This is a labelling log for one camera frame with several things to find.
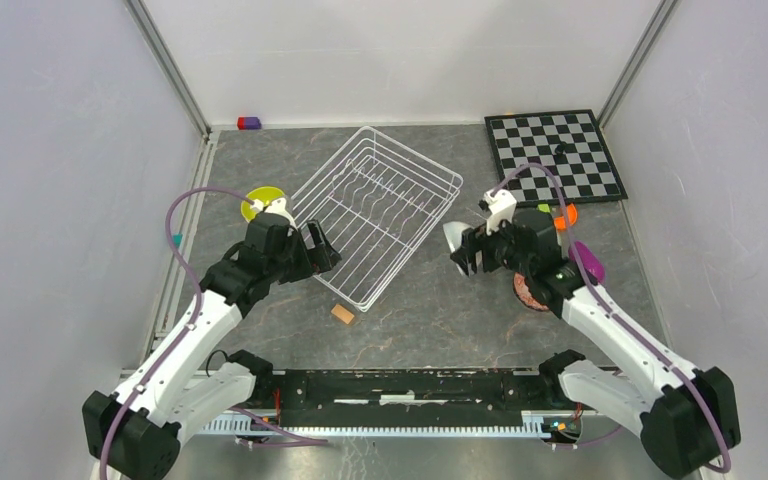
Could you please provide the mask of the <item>white wire dish rack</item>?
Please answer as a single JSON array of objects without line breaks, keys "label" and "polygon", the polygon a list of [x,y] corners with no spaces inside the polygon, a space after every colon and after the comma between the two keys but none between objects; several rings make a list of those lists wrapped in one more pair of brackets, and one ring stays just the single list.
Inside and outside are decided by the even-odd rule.
[{"label": "white wire dish rack", "polygon": [[318,279],[367,311],[459,196],[454,170],[371,127],[359,128],[291,197],[341,256]]}]

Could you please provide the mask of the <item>white ribbed bowl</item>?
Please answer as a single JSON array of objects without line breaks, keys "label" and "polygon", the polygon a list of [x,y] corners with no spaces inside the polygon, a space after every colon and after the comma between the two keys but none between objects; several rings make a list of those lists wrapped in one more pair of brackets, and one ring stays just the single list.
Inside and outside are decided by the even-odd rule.
[{"label": "white ribbed bowl", "polygon": [[474,232],[472,226],[461,221],[451,221],[443,225],[443,234],[448,245],[449,252],[468,252],[470,249],[470,235]]}]

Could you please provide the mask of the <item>blue white patterned bowl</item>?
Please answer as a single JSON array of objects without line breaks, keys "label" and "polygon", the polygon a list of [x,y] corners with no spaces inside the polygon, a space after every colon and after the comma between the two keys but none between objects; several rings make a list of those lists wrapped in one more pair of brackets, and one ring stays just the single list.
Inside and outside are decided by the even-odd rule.
[{"label": "blue white patterned bowl", "polygon": [[546,289],[539,284],[531,286],[527,283],[527,278],[520,273],[515,273],[513,276],[513,291],[527,308],[540,312],[549,310],[547,302],[550,296]]}]

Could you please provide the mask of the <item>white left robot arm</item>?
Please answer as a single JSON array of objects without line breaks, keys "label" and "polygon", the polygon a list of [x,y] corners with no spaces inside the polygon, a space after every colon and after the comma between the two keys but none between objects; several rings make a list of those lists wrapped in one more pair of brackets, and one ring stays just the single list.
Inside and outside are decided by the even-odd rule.
[{"label": "white left robot arm", "polygon": [[162,479],[182,447],[215,417],[245,402],[266,405],[273,379],[238,362],[186,386],[210,351],[275,284],[333,269],[341,256],[317,220],[299,231],[286,215],[261,212],[242,241],[211,265],[182,318],[150,357],[116,389],[92,392],[81,413],[88,451],[99,476]]}]

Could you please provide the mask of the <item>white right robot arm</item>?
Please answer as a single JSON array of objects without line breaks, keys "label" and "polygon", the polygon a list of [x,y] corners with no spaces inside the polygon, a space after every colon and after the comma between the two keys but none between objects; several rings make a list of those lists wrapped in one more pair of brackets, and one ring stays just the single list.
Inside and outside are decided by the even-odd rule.
[{"label": "white right robot arm", "polygon": [[524,210],[494,228],[449,222],[450,258],[474,274],[504,267],[523,277],[531,297],[591,340],[620,369],[610,374],[566,351],[540,366],[540,400],[551,408],[589,406],[639,438],[652,462],[681,479],[701,467],[729,470],[741,441],[735,389],[717,367],[703,371],[629,318],[565,253],[553,218]]}]

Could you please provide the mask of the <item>tan wooden block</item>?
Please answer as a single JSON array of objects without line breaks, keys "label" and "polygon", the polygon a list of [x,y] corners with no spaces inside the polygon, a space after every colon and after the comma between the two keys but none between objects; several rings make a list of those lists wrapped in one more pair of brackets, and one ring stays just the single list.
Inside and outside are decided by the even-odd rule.
[{"label": "tan wooden block", "polygon": [[356,318],[355,314],[350,309],[341,304],[336,304],[332,308],[331,314],[345,325],[351,325]]}]

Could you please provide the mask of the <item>magenta plastic scoop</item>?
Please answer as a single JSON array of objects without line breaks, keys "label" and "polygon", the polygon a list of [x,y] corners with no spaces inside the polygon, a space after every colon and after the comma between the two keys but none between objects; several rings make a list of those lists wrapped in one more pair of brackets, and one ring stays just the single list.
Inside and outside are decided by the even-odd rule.
[{"label": "magenta plastic scoop", "polygon": [[577,253],[582,261],[584,268],[592,275],[598,283],[603,283],[606,276],[605,267],[597,256],[581,241],[575,241],[569,247],[569,257]]}]

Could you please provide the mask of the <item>orange curved plastic piece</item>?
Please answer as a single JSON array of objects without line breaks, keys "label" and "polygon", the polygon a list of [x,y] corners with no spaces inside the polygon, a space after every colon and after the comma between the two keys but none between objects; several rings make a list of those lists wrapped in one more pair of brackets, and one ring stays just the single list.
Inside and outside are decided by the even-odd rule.
[{"label": "orange curved plastic piece", "polygon": [[558,213],[553,219],[556,230],[566,231],[569,226],[576,224],[578,216],[578,209],[574,204],[568,204],[565,211],[558,209]]}]

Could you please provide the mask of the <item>yellow bowl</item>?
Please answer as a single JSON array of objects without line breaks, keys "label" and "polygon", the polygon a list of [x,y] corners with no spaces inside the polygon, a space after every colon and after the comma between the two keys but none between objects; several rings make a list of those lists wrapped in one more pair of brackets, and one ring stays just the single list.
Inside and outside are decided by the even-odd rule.
[{"label": "yellow bowl", "polygon": [[250,222],[260,211],[269,206],[275,200],[285,197],[285,193],[275,186],[260,186],[251,190],[240,204],[241,216],[246,222]]}]

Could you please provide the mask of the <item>black white chessboard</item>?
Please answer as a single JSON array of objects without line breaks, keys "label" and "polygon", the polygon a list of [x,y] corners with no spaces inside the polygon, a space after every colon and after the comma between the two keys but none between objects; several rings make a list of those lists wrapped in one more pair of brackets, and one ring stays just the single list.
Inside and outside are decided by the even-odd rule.
[{"label": "black white chessboard", "polygon": [[628,194],[592,110],[492,115],[485,129],[498,177],[540,163],[568,203],[622,201]]}]

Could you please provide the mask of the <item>red purple block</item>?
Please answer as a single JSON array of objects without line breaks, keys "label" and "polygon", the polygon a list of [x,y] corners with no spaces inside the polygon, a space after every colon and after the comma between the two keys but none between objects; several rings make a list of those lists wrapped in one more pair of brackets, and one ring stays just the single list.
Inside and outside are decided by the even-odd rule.
[{"label": "red purple block", "polygon": [[237,119],[236,126],[238,130],[260,130],[262,122],[257,116],[241,116]]}]

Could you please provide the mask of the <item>black chess piece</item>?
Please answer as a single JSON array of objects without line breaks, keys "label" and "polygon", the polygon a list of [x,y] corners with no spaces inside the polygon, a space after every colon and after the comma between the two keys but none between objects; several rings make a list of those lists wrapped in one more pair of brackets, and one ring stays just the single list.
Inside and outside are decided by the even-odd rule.
[{"label": "black chess piece", "polygon": [[564,156],[567,152],[568,144],[566,142],[559,142],[554,149],[554,156]]}]

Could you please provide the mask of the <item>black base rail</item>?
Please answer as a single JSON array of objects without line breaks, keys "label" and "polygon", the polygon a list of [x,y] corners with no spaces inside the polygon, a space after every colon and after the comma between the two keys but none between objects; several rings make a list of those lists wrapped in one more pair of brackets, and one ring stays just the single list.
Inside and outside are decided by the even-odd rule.
[{"label": "black base rail", "polygon": [[513,427],[577,406],[533,369],[276,371],[240,402],[288,427]]}]

